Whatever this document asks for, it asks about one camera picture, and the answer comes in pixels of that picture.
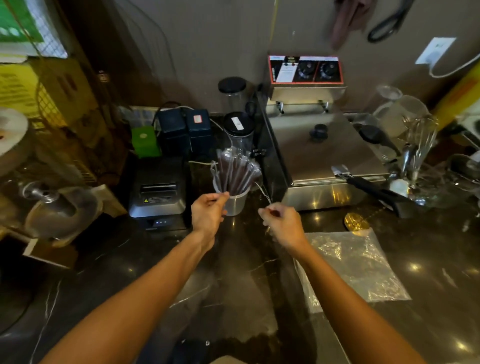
gold round object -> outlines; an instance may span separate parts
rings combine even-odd
[[[349,212],[343,218],[343,223],[348,231],[367,230],[370,224],[359,214]]]

gray wall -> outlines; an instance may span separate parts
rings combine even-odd
[[[270,42],[275,1],[278,10]],[[372,45],[366,40],[368,30],[400,4],[378,0],[367,30],[350,33],[337,52],[329,46],[333,0],[102,2],[72,2],[75,17],[81,20],[76,31],[94,45],[95,57],[111,72],[125,101],[136,105],[156,106],[172,99],[221,112],[218,80],[239,75],[253,84],[260,82],[268,52],[338,55],[348,86],[340,102],[345,110],[363,108],[381,83],[432,104],[465,72],[435,80],[426,66],[415,65],[431,38],[457,37],[436,73],[449,72],[480,52],[478,0],[416,0],[400,32]],[[100,19],[92,11],[98,6],[104,7]]]

black marble countertop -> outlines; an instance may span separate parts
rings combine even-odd
[[[191,169],[197,192],[212,192],[208,167]],[[158,323],[138,364],[209,363],[226,354],[251,364],[348,363],[324,314],[309,314],[293,260],[266,233],[256,212],[266,204],[260,191],[251,192],[245,209],[225,219],[213,249]],[[345,231],[348,212],[368,217],[412,298],[372,303],[374,309],[427,362],[474,360],[480,353],[476,206],[401,220],[366,199],[301,217],[306,232]],[[141,276],[187,233],[141,231],[128,216],[101,216],[94,223],[78,243],[77,268],[49,272],[22,320],[0,336],[3,363],[29,362],[36,346],[32,362],[38,362],[92,309]],[[56,302],[45,326],[48,295],[48,313]]]

white wall outlet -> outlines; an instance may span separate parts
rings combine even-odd
[[[415,64],[429,64],[433,67],[452,45],[456,38],[435,37],[420,54]]]

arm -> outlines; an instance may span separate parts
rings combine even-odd
[[[200,259],[212,248],[227,199],[228,194],[200,196],[192,205],[193,231],[157,265],[93,310],[41,364],[133,363]]]
[[[274,203],[259,209],[280,244],[298,260],[353,364],[425,364],[422,357],[309,244],[298,212]]]

